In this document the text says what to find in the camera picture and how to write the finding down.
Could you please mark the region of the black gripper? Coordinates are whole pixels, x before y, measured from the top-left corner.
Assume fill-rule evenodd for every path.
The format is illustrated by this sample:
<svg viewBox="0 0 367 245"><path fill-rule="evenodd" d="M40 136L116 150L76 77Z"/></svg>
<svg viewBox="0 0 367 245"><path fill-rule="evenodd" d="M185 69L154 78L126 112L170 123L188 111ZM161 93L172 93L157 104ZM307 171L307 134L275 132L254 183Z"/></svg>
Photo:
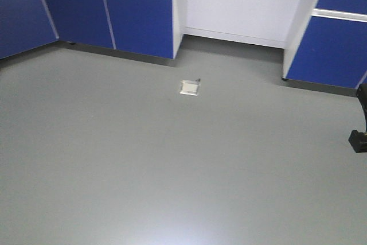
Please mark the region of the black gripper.
<svg viewBox="0 0 367 245"><path fill-rule="evenodd" d="M361 104L366 119L366 83L359 85L356 91L356 97ZM353 130L350 133L348 141L355 153L366 153L366 131L358 132L357 130Z"/></svg>

